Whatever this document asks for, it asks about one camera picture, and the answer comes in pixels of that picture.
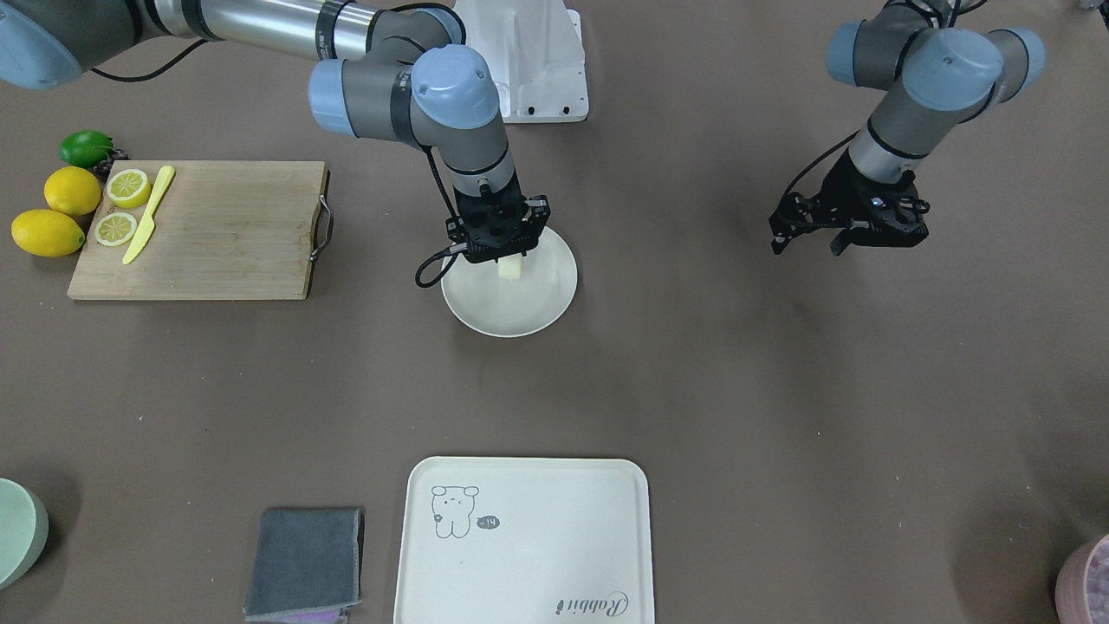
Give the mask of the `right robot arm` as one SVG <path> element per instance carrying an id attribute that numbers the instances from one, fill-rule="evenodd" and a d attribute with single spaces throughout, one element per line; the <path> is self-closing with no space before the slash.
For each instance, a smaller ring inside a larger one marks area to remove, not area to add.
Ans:
<path id="1" fill-rule="evenodd" d="M 308 101 L 321 127 L 437 151 L 454 193 L 451 253 L 484 263 L 539 244 L 549 203 L 520 188 L 492 72 L 446 6 L 4 1 L 3 81 L 62 86 L 167 35 L 311 60 Z"/>

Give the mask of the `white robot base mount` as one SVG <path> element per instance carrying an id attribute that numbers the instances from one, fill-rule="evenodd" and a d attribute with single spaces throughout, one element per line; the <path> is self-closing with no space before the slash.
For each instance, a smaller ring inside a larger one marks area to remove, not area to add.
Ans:
<path id="1" fill-rule="evenodd" d="M 456 1 L 468 47 L 490 68 L 507 124 L 572 123 L 589 114 L 586 47 L 562 1 Z"/>

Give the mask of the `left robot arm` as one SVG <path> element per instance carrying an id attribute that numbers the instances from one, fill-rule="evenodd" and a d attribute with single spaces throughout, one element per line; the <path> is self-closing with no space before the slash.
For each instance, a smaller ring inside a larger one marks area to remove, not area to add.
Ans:
<path id="1" fill-rule="evenodd" d="M 887 1 L 869 20 L 840 25 L 827 73 L 876 88 L 881 103 L 863 127 L 831 149 L 836 162 L 812 197 L 785 190 L 769 216 L 771 248 L 821 229 L 848 246 L 910 248 L 928 236 L 930 203 L 915 171 L 958 124 L 1010 101 L 1042 74 L 1042 40 L 1025 28 L 978 33 L 957 27 L 959 1 Z"/>

